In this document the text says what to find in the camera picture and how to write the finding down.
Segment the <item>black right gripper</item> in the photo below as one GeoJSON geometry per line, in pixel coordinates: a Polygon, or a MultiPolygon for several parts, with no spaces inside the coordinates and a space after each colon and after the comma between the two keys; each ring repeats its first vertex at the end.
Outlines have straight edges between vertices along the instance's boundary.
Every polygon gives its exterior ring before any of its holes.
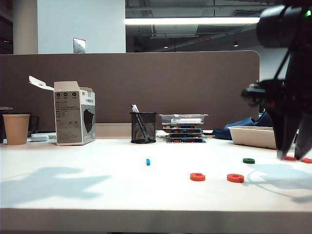
{"type": "Polygon", "coordinates": [[[250,84],[241,96],[251,106],[266,108],[280,160],[287,155],[299,127],[294,156],[301,159],[312,148],[312,71],[289,71],[284,79],[278,78],[279,73],[272,79],[250,84]]]}

